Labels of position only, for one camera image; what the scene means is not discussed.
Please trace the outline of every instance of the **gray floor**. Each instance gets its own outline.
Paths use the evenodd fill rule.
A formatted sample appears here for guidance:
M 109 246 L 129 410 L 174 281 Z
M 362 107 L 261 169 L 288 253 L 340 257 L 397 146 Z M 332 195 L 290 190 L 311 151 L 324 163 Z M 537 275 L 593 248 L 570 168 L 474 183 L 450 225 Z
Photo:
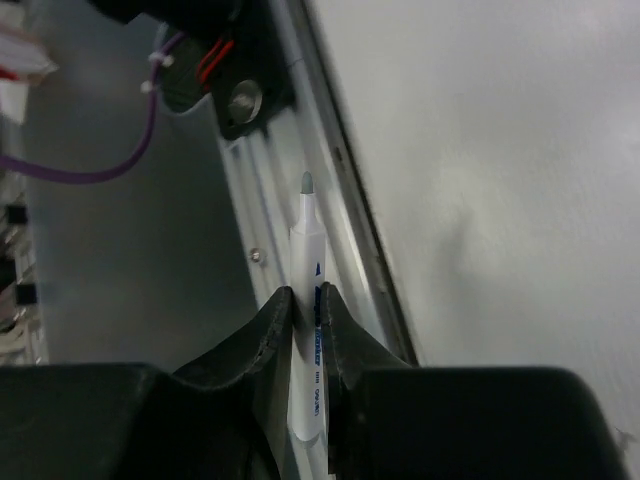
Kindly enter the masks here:
M 421 360 L 571 368 L 640 438 L 640 3 L 310 3 Z
M 84 0 L 36 0 L 30 21 L 61 69 L 33 89 L 26 158 L 93 171 L 121 162 L 146 116 L 140 83 L 156 24 L 123 27 Z M 28 184 L 52 362 L 139 360 L 175 369 L 255 312 L 204 105 L 160 115 L 147 154 L 104 185 Z

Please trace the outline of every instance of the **bolt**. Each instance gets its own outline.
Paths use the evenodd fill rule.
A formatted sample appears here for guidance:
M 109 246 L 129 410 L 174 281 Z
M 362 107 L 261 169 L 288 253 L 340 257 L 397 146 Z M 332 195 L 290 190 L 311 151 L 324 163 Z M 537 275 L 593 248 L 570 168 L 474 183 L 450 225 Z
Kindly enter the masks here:
M 253 263 L 262 263 L 266 255 L 259 248 L 252 248 L 249 250 L 249 260 Z

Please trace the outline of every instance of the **purple cable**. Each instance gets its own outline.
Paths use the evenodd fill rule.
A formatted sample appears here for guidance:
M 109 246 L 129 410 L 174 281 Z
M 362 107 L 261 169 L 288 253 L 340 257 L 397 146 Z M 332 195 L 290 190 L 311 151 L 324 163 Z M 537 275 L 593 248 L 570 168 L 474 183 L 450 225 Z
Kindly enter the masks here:
M 160 52 L 167 55 L 185 38 L 186 35 L 184 33 L 178 33 L 160 49 Z M 154 87 L 158 79 L 161 64 L 161 61 L 154 61 L 153 67 L 151 68 L 151 83 Z M 147 125 L 145 126 L 142 137 L 140 137 L 140 140 L 138 141 L 138 145 L 133 152 L 131 152 L 131 155 L 127 160 L 108 170 L 89 173 L 68 172 L 65 170 L 56 170 L 54 168 L 35 165 L 7 155 L 0 155 L 0 168 L 13 170 L 14 172 L 18 172 L 32 178 L 39 178 L 41 180 L 48 180 L 56 183 L 66 183 L 69 185 L 89 185 L 92 183 L 102 183 L 113 180 L 114 178 L 117 178 L 131 170 L 135 164 L 138 163 L 138 160 L 140 160 L 142 155 L 144 155 L 144 152 L 147 151 L 147 148 L 151 143 L 153 129 L 156 124 L 157 109 L 158 94 L 155 89 L 153 89 L 149 92 L 149 113 L 147 117 Z

